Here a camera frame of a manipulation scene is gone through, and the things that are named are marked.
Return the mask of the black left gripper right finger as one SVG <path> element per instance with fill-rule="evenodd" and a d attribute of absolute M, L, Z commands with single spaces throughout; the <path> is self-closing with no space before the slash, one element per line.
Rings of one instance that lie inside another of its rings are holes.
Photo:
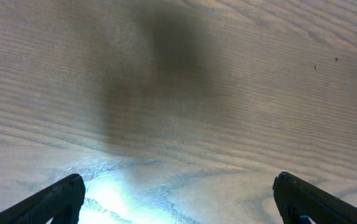
<path fill-rule="evenodd" d="M 296 177 L 281 172 L 272 187 L 284 224 L 357 224 L 357 208 Z"/>

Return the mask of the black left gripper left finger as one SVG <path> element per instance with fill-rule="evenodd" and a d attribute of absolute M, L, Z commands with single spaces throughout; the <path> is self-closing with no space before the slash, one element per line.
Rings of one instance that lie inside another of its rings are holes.
<path fill-rule="evenodd" d="M 84 198 L 83 178 L 70 174 L 0 212 L 0 224 L 77 224 Z"/>

